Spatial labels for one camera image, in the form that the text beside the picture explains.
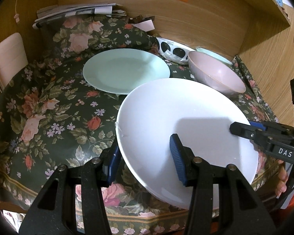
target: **floral tablecloth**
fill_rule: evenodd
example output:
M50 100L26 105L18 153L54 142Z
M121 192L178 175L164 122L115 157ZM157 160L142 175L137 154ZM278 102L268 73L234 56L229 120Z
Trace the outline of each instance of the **floral tablecloth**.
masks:
M88 85L82 75L85 62L111 48L139 48L157 54L154 37L102 16L71 17L53 40L52 50L15 75L0 96L0 188L23 209L29 208L57 166L83 165L115 138L114 123L125 96ZM188 67L165 62L171 77L192 80ZM232 101L250 120L277 121L238 56L232 69L246 84L246 92ZM274 159L259 153L253 188L262 186L277 168ZM187 211L153 197L123 160L115 182L102 193L113 234L155 235L185 225ZM76 186L79 229L83 229L81 200L81 187Z

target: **blue gripper pad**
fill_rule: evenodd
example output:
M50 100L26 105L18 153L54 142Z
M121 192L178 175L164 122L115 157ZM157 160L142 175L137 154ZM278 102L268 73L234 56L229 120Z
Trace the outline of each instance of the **blue gripper pad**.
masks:
M115 180L121 157L118 140L115 137L111 147L104 149L100 154L100 158L103 160L103 169L100 178L102 187L109 187Z
M189 147L184 147L179 136L174 133L170 137L170 151L179 180L184 186L193 186L196 183L196 172L191 166L195 157Z
M267 127L264 126L261 122L256 122L256 121L251 121L251 120L248 120L248 121L249 121L251 126L258 127L259 129L262 129L263 131L267 130Z

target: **finger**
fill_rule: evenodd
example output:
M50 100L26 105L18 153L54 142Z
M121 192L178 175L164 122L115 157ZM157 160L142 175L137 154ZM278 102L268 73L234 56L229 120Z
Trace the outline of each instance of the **finger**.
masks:
M280 193L284 193L286 191L286 185L283 181L279 181L279 183L277 185L277 190Z
M280 195L281 195L281 192L278 189L276 189L276 196L280 197Z
M278 173L278 178L282 180L283 182L286 182L287 179L289 178L288 173L286 172L284 167L281 167L279 173Z

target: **pink bowl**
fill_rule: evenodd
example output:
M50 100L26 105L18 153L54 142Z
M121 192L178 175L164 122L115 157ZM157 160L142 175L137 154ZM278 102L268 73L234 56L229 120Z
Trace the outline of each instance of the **pink bowl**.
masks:
M212 56L191 51L188 53L188 65L197 82L210 86L226 96L246 91L245 84L240 77Z

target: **chair backrest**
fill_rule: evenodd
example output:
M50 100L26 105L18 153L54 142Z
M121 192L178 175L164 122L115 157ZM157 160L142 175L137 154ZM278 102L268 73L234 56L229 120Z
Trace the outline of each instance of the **chair backrest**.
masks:
M14 33L0 42L0 83L5 87L28 64L22 37Z

